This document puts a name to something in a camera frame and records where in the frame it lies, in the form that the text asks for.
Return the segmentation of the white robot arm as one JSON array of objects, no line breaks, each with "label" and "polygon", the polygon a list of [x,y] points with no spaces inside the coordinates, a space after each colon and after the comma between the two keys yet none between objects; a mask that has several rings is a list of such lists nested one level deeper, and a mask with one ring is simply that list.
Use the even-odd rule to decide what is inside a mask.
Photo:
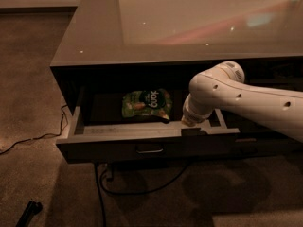
[{"label": "white robot arm", "polygon": [[242,68],[234,61],[222,62],[191,79],[182,121],[193,127],[216,109],[303,142],[303,93],[247,85]]}]

